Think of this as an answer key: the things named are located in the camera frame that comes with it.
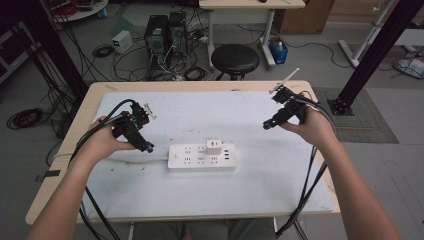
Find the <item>pants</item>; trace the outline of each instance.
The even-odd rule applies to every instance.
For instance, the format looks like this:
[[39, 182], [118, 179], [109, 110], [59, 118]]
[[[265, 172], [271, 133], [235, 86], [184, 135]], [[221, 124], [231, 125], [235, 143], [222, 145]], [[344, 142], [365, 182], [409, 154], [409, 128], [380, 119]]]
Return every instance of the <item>pants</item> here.
[[134, 240], [275, 240], [273, 218], [148, 222], [134, 225]]

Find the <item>person's right arm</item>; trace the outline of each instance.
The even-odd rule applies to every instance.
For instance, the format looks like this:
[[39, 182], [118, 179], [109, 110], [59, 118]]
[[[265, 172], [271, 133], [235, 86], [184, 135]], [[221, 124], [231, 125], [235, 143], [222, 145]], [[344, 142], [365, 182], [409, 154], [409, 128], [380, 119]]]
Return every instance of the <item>person's right arm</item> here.
[[380, 202], [359, 175], [330, 123], [308, 107], [301, 125], [284, 123], [282, 128], [300, 135], [318, 148], [333, 179], [343, 223], [349, 239], [401, 239]]

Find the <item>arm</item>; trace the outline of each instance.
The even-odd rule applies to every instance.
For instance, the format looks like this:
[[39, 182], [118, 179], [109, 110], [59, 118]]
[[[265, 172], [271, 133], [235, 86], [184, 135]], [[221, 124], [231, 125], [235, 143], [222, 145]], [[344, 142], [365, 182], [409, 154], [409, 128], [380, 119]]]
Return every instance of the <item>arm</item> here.
[[91, 136], [72, 160], [59, 186], [32, 225], [26, 239], [72, 239], [88, 177], [94, 166], [117, 150], [130, 150], [130, 143], [116, 141], [112, 127]]
[[284, 123], [282, 128], [300, 135], [322, 153], [333, 179], [346, 234], [349, 239], [401, 239], [392, 220], [366, 185], [330, 123], [308, 107], [302, 125]]

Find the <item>round stool seat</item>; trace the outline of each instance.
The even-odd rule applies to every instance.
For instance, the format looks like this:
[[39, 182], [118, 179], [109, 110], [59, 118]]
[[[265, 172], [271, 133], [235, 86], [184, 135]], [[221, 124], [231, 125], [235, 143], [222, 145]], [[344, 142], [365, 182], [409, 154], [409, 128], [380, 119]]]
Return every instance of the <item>round stool seat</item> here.
[[211, 56], [216, 69], [233, 77], [252, 72], [259, 66], [258, 53], [248, 46], [227, 44], [215, 49]]

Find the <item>power strip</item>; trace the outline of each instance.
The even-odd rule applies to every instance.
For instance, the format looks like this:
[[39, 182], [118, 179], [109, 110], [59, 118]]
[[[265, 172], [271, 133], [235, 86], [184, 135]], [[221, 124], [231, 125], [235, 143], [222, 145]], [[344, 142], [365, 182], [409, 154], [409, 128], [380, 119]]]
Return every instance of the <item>power strip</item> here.
[[206, 144], [173, 144], [168, 168], [172, 171], [234, 171], [236, 148], [233, 143], [210, 140]]

